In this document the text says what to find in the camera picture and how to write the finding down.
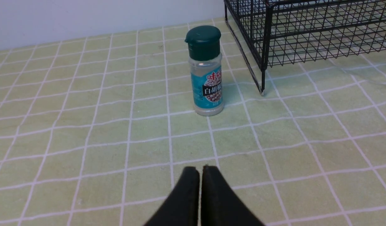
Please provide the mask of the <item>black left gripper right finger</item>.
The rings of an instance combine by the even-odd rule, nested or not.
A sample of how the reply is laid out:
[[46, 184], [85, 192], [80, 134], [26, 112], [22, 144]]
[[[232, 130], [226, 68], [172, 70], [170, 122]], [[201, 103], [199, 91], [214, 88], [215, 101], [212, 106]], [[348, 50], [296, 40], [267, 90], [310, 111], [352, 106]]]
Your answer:
[[216, 166], [205, 165], [201, 188], [202, 226], [263, 226], [239, 199]]

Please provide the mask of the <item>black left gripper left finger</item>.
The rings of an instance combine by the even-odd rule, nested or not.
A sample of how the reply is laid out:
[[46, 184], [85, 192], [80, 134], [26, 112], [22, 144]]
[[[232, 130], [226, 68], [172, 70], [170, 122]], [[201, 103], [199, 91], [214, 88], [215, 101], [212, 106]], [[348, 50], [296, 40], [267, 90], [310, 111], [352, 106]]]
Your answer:
[[146, 226], [197, 226], [200, 176], [186, 166], [167, 199], [144, 224]]

